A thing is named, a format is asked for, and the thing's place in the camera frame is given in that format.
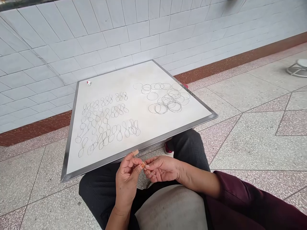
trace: white stool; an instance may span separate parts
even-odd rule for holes
[[[306,75],[298,74],[300,70],[306,71]],[[296,76],[296,77],[307,77],[307,59],[298,59],[296,63],[286,69],[287,73]]]

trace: hand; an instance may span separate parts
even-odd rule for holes
[[[145,161],[144,173],[151,182],[177,180],[181,162],[168,156],[157,156]]]
[[[144,165],[142,160],[134,158],[138,150],[129,153],[121,162],[116,173],[116,201],[115,208],[119,212],[129,212],[137,192],[138,176]]]

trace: red shoe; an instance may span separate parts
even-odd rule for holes
[[[173,153],[168,147],[167,147],[167,142],[164,144],[164,153],[167,155],[170,155]]]

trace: small white object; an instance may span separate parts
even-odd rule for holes
[[[286,69],[287,73],[292,75],[292,76],[296,76],[296,77],[303,77],[306,78],[307,75],[304,75],[307,71],[307,59],[298,59],[296,61],[296,63],[294,63],[293,65],[291,65],[290,67],[288,67]]]

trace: leg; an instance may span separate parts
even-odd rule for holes
[[[174,151],[175,159],[210,172],[201,136],[195,130],[189,129],[173,136],[167,147]]]
[[[86,173],[79,184],[79,195],[102,229],[115,205],[115,176],[120,163],[108,164]]]

